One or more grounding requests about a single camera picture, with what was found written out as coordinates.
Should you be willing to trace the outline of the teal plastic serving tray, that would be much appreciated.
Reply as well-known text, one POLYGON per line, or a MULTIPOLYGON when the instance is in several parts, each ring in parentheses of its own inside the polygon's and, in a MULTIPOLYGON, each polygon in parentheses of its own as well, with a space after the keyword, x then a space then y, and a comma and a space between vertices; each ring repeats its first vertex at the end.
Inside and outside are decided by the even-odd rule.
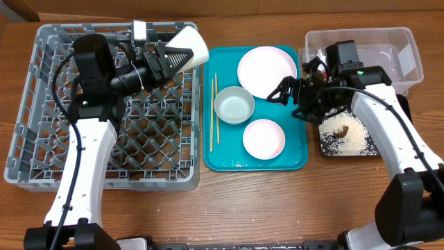
POLYGON ((305 123, 291 116, 297 108, 290 101, 287 106, 255 98, 255 110, 249 122, 269 119, 284 131, 285 146, 282 153, 270 160, 251 156, 243 144, 244 130, 249 122, 230 125, 220 121, 211 125, 211 82, 218 77, 217 91, 230 86, 240 86, 237 68, 241 58, 252 47, 218 47, 210 50, 210 59, 204 65, 203 79, 203 159, 214 171, 290 171, 302 168, 308 161, 307 132, 305 123))

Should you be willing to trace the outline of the grey round bowl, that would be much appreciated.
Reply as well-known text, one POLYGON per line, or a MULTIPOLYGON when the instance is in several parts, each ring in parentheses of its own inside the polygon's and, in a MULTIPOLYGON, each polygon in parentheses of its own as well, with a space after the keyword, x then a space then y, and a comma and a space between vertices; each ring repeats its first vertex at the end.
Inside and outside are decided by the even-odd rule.
POLYGON ((221 90, 217 96, 219 119, 228 124, 241 124, 247 121, 255 109, 254 97, 239 86, 221 90))

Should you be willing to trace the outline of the grey plastic dish rack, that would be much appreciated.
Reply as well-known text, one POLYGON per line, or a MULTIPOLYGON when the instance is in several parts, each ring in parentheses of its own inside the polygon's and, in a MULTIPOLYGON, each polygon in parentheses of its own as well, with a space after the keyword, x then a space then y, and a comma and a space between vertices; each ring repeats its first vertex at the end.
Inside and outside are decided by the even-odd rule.
MULTIPOLYGON (((3 176, 32 192, 55 192, 69 148, 69 122, 57 107, 71 102, 79 71, 75 40, 100 34, 110 40, 115 67, 166 45, 191 22, 149 22, 136 37, 131 23, 45 24, 33 45, 22 101, 3 176)), ((187 191, 199 182, 200 67, 176 74, 164 87, 126 97, 125 113, 105 173, 107 189, 187 191)))

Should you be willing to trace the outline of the clear plastic bin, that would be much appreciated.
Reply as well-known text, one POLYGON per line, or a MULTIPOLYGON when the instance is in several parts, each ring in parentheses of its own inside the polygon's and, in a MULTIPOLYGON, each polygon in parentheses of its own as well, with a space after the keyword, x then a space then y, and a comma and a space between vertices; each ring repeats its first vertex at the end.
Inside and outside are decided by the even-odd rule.
POLYGON ((380 66, 392 80, 397 94, 407 96, 409 88, 424 79, 420 54, 409 28, 354 28, 310 31, 305 47, 299 50, 299 62, 307 63, 322 49, 346 40, 353 40, 360 61, 365 67, 380 66))

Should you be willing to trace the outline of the large white round plate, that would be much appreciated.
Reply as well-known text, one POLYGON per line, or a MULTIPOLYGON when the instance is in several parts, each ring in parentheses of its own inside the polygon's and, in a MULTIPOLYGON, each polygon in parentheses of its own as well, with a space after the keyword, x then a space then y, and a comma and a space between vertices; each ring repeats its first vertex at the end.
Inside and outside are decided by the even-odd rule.
POLYGON ((237 76, 241 86, 254 97, 266 99, 283 78, 297 78, 298 70, 287 52, 264 46, 251 49, 241 58, 237 76))

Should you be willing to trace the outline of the wooden chopstick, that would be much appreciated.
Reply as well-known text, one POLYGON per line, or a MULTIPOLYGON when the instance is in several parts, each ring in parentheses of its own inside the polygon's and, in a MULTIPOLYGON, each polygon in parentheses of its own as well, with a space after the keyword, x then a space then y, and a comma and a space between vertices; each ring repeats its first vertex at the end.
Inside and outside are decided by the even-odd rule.
POLYGON ((219 86, 218 86, 218 74, 217 72, 214 73, 214 87, 215 87, 215 94, 216 97, 214 99, 214 111, 216 113, 216 141, 217 144, 220 144, 221 138, 220 138, 220 127, 219 127, 219 114, 218 114, 218 106, 217 106, 217 96, 219 93, 219 86))
POLYGON ((210 99, 210 152, 213 152, 214 145, 214 79, 211 81, 210 99))

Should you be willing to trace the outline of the brown food scrap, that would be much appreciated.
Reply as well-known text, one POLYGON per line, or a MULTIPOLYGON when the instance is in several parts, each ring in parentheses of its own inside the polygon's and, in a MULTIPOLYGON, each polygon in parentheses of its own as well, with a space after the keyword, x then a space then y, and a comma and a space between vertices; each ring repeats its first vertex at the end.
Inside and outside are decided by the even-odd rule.
POLYGON ((348 126, 342 126, 342 128, 339 128, 333 132, 333 136, 336 138, 343 138, 347 135, 348 129, 348 126))

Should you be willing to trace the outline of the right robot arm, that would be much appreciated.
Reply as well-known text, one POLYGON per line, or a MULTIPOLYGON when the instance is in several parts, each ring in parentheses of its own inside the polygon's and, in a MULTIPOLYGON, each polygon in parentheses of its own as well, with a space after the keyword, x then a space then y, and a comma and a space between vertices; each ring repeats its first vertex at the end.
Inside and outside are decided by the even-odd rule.
POLYGON ((292 117, 319 124, 331 109, 349 108, 368 130, 390 183, 374 220, 338 236, 333 249, 414 249, 443 238, 443 160, 423 141, 399 104, 388 74, 364 67, 352 40, 326 48, 326 59, 302 65, 307 78, 287 76, 266 98, 297 105, 292 117))

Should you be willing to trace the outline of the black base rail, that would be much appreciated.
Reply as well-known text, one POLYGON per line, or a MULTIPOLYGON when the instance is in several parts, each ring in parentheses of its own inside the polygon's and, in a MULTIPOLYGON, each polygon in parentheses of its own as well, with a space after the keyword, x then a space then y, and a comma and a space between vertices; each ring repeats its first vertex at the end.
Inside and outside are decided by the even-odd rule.
POLYGON ((303 243, 276 244, 205 244, 155 243, 150 237, 130 237, 118 239, 123 250, 344 250, 337 241, 304 241, 303 243))

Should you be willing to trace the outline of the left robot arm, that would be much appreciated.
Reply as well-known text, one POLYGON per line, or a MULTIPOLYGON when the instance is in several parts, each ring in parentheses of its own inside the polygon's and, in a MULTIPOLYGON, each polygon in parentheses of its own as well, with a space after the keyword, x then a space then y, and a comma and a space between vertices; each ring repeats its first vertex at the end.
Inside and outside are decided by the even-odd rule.
POLYGON ((167 84, 177 73, 209 59, 196 31, 179 32, 166 45, 157 43, 153 53, 144 51, 123 67, 115 67, 111 41, 91 34, 74 41, 79 76, 71 87, 71 103, 55 104, 69 122, 69 148, 56 198, 43 226, 30 228, 25 249, 147 249, 147 237, 114 240, 101 223, 101 198, 105 169, 125 113, 124 99, 167 84))

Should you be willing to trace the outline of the left wooden chopstick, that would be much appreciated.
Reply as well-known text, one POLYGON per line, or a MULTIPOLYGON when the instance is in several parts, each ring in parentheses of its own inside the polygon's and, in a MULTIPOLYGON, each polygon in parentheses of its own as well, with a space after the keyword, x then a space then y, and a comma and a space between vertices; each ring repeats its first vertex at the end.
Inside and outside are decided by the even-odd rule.
POLYGON ((210 152, 213 152, 214 145, 214 79, 211 81, 210 99, 210 152))

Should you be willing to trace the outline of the small pink bowl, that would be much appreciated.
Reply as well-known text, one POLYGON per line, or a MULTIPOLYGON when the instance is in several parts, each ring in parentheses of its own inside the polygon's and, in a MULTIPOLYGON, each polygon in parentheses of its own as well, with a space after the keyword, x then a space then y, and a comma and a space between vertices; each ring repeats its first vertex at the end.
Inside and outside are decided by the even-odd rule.
POLYGON ((279 124, 269 119, 258 119, 247 125, 242 141, 252 157, 271 160, 282 153, 286 138, 279 124))

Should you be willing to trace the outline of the white paper cup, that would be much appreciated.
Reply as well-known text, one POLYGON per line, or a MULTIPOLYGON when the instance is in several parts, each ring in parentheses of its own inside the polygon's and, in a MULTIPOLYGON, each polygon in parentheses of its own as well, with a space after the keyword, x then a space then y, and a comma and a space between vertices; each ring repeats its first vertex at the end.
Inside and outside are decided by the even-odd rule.
POLYGON ((209 60, 209 50, 200 33, 193 26, 184 27, 167 44, 167 47, 191 49, 193 57, 179 70, 184 72, 206 63, 209 60))

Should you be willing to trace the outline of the crumpled white wrapper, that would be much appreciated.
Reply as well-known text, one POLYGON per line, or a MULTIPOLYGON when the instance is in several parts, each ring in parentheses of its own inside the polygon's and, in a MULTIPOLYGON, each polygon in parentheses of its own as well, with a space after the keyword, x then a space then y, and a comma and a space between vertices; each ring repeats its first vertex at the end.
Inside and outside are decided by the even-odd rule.
POLYGON ((324 53, 322 49, 317 49, 313 61, 316 65, 325 64, 327 62, 326 53, 324 53))

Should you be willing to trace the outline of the right wooden chopstick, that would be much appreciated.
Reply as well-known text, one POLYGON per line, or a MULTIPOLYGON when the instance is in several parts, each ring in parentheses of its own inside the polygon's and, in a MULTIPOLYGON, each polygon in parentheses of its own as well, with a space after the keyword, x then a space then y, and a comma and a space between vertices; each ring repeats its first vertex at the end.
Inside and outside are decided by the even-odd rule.
POLYGON ((216 113, 216 141, 217 144, 220 144, 221 138, 220 138, 220 127, 219 127, 219 114, 218 114, 218 106, 217 106, 217 96, 219 93, 219 86, 218 86, 218 74, 217 72, 214 73, 214 87, 215 87, 215 94, 216 97, 214 99, 214 111, 216 113))

